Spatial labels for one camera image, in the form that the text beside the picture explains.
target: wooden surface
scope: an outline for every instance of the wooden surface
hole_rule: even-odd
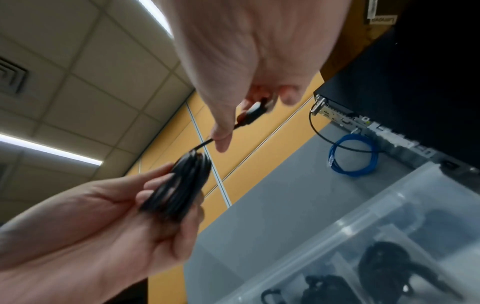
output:
[[[391,26],[364,24],[367,0],[352,0],[345,24],[330,57],[320,69],[327,81],[355,59],[365,48],[385,33]]]

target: blue cable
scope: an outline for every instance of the blue cable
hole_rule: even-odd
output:
[[[358,140],[358,141],[366,143],[367,145],[370,146],[370,149],[372,150],[372,153],[371,153],[371,158],[370,158],[370,164],[368,164],[367,167],[365,167],[361,170],[357,170],[357,171],[345,171],[339,166],[339,164],[335,160],[335,151],[337,150],[337,146],[339,144],[341,144],[342,142],[347,141],[347,140]],[[366,136],[363,136],[363,135],[360,135],[360,134],[347,134],[347,135],[343,136],[342,138],[340,138],[330,148],[330,152],[328,153],[328,164],[333,169],[333,171],[335,171],[337,173],[340,173],[340,174],[348,175],[348,176],[351,176],[351,177],[359,177],[359,176],[367,175],[367,174],[372,173],[375,170],[375,168],[377,166],[377,163],[379,161],[379,153],[375,152],[375,151],[379,151],[379,149],[377,148],[377,145],[375,144],[375,142],[373,140],[371,140],[370,138],[368,138]]]

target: white label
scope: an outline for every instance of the white label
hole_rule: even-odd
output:
[[[370,24],[376,25],[394,25],[397,23],[397,15],[375,16],[370,19]]]
[[[375,18],[375,15],[377,14],[377,4],[378,3],[379,3],[379,0],[369,0],[369,2],[368,2],[368,12],[366,13],[366,18],[367,19]]]

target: person's right hand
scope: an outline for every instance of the person's right hand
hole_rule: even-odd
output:
[[[350,0],[156,0],[171,26],[178,55],[216,125],[224,152],[235,108],[278,94],[300,101],[327,60]]]

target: ceiling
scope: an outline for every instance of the ceiling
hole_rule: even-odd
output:
[[[0,133],[100,167],[0,143],[0,223],[89,180],[122,176],[193,86],[137,0],[0,0],[0,57],[26,70],[0,92]]]

